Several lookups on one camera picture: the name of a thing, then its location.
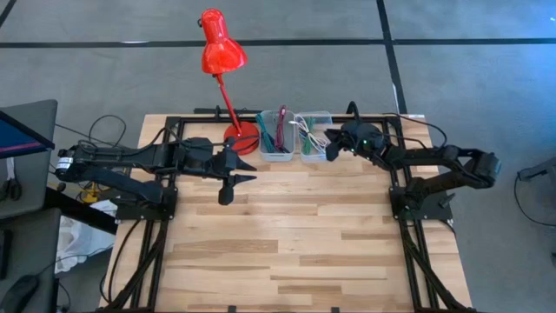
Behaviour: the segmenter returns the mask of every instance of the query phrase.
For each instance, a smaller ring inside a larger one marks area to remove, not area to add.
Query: monitor
[[[54,144],[0,110],[0,159],[54,149]]]

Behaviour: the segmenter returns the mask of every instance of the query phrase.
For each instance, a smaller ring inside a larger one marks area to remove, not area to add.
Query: red desk lamp
[[[224,15],[219,10],[205,10],[201,15],[201,26],[207,38],[207,45],[202,52],[201,68],[205,73],[213,74],[220,84],[220,91],[233,122],[224,132],[224,140],[233,137],[238,142],[232,149],[239,155],[246,155],[258,147],[259,130],[252,123],[237,120],[222,74],[247,64],[247,55],[242,47],[229,37]]]

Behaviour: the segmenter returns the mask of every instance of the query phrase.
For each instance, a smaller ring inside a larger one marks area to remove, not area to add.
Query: clear plastic bin
[[[267,129],[268,134],[276,139],[276,122],[278,121],[278,111],[265,110],[261,112],[262,121]],[[263,160],[268,162],[288,162],[294,157],[295,151],[295,133],[297,131],[295,124],[289,123],[294,120],[294,113],[292,111],[286,111],[286,116],[284,116],[284,148],[286,148],[289,153],[268,153],[267,147],[262,140],[259,142],[259,152],[261,152],[261,157]]]
[[[332,125],[332,116],[330,116],[330,112],[327,111],[317,111],[317,112],[302,112],[298,114],[299,116],[303,117],[305,121],[307,121],[310,117],[314,118],[314,125],[311,129],[311,133],[317,137],[325,138],[327,137],[324,135],[324,130],[330,128]],[[303,143],[305,139],[299,133],[299,129],[296,130],[299,134],[300,138],[300,152],[301,152],[301,160],[304,163],[316,163],[316,162],[324,162],[327,160],[326,153],[321,153],[313,146],[311,146],[311,153],[304,154],[303,153]]]

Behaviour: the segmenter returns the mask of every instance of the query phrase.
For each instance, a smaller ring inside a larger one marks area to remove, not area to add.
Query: wooden tabletop
[[[152,140],[165,119],[145,117],[139,146]],[[184,138],[221,142],[226,127],[187,124]],[[430,145],[426,126],[403,121],[403,130]],[[416,146],[407,142],[407,147]],[[388,172],[344,152],[332,163],[302,163],[299,152],[289,163],[266,163],[258,151],[242,159],[258,169],[249,172],[257,179],[237,185],[229,206],[217,203],[221,182],[178,177],[179,203],[169,225],[156,311],[226,311],[229,305],[238,311],[413,310],[400,230],[387,195]],[[433,176],[437,168],[412,172]],[[140,170],[132,177],[153,179]],[[109,269],[132,223],[118,228]],[[435,272],[470,306],[453,233],[436,221],[423,226]],[[144,222],[123,250],[114,295],[136,269],[143,228]],[[420,270],[418,275],[427,305]],[[143,304],[149,273],[145,282]]]

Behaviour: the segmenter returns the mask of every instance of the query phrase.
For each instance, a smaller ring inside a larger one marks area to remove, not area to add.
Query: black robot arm
[[[326,130],[325,134],[331,142],[327,147],[328,161],[335,160],[340,150],[350,150],[384,170],[420,165],[442,165],[450,169],[427,179],[415,177],[406,187],[392,188],[393,206],[407,210],[419,210],[428,196],[441,191],[461,186],[490,188],[500,171],[500,161],[493,153],[453,145],[405,150],[393,145],[372,124],[357,119],[344,123],[339,130]]]
[[[151,174],[183,174],[222,180],[220,204],[233,201],[233,187],[255,176],[231,175],[232,170],[256,170],[243,162],[237,154],[224,145],[213,155],[214,145],[207,138],[189,138],[173,143],[150,144],[140,149],[100,148],[80,142],[68,150],[60,150],[56,176],[64,182],[94,181],[129,194],[151,204],[163,202],[164,187],[156,181],[139,182],[115,173],[109,168],[130,167]]]

